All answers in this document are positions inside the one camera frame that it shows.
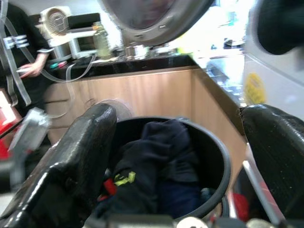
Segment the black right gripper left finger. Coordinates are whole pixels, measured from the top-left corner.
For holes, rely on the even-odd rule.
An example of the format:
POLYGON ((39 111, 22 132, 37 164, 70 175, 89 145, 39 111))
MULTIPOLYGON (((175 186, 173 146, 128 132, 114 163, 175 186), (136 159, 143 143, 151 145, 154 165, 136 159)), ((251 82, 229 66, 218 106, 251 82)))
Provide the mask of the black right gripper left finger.
POLYGON ((116 123, 108 104, 76 118, 15 193, 1 227, 81 228, 99 196, 116 123))

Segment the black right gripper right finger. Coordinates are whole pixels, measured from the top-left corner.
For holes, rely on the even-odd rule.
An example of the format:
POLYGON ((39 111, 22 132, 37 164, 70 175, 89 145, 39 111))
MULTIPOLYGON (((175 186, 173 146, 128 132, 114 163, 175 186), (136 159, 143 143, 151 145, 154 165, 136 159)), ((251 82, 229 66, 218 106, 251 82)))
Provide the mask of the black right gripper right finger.
POLYGON ((267 104, 241 108, 244 133, 262 178, 284 216, 280 228, 304 226, 304 122, 267 104))

